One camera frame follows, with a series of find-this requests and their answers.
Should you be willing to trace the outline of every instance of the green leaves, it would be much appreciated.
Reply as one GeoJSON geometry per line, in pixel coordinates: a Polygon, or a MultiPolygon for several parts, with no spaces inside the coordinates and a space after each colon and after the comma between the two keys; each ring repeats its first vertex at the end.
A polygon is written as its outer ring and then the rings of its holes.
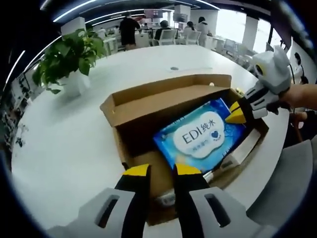
{"type": "Polygon", "coordinates": [[[90,70],[90,64],[89,61],[83,58],[79,59],[79,71],[88,76],[89,75],[89,70],[90,70]]]}
{"type": "Polygon", "coordinates": [[[97,56],[101,57],[102,55],[106,55],[106,50],[104,48],[104,42],[101,38],[92,38],[93,48],[95,48],[97,56]]]}
{"type": "Polygon", "coordinates": [[[70,50],[70,46],[66,46],[63,41],[56,44],[56,49],[65,57],[70,50]]]}
{"type": "Polygon", "coordinates": [[[96,32],[78,29],[54,42],[45,51],[38,68],[32,75],[33,81],[54,94],[60,92],[51,89],[51,84],[59,85],[58,80],[68,78],[71,72],[79,70],[88,76],[90,67],[94,67],[97,57],[106,55],[104,43],[96,32]]]}

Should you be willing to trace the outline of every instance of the office chair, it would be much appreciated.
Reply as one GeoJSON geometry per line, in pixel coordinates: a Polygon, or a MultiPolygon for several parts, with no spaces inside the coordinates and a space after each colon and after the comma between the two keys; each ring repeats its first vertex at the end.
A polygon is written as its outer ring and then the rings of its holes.
{"type": "Polygon", "coordinates": [[[200,31],[192,31],[186,38],[185,44],[186,45],[199,45],[198,39],[200,37],[200,31]]]}
{"type": "Polygon", "coordinates": [[[248,217],[280,228],[299,207],[313,176],[317,137],[283,149],[275,171],[248,217]]]}
{"type": "Polygon", "coordinates": [[[175,45],[175,36],[177,30],[162,30],[160,35],[160,39],[154,40],[158,43],[159,46],[166,46],[166,45],[175,45]]]}

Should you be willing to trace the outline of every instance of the potted plant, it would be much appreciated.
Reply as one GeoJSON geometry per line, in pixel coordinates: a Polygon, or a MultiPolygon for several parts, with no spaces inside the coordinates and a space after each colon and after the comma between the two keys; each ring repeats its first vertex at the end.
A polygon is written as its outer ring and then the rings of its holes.
{"type": "Polygon", "coordinates": [[[90,86],[90,68],[95,66],[97,57],[104,55],[104,43],[97,33],[78,29],[46,49],[32,75],[33,81],[54,94],[61,91],[52,88],[56,84],[63,86],[68,96],[78,96],[90,86]]]}

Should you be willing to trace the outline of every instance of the cardboard box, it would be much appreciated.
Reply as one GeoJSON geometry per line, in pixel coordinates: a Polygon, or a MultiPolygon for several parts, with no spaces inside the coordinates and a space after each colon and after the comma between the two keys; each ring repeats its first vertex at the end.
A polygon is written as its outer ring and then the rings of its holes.
{"type": "MultiPolygon", "coordinates": [[[[240,96],[230,89],[230,82],[230,75],[221,74],[171,78],[113,93],[100,106],[113,127],[114,139],[125,169],[146,163],[152,165],[149,225],[176,217],[173,207],[162,208],[155,202],[156,197],[173,189],[173,182],[171,168],[156,147],[153,135],[212,99],[221,97],[231,106],[240,96]]],[[[248,124],[247,128],[249,133],[255,128],[261,138],[268,130],[261,119],[248,124]]],[[[240,166],[215,178],[211,186],[227,186],[252,159],[253,153],[250,153],[240,166]]]]}

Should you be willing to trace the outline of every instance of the white flower pot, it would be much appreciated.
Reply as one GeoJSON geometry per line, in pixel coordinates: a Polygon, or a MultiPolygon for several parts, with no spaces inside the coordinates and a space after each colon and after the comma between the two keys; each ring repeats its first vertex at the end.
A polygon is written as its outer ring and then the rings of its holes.
{"type": "Polygon", "coordinates": [[[61,78],[59,82],[63,84],[64,93],[70,98],[78,97],[90,88],[89,77],[79,70],[71,72],[68,78],[61,78]]]}

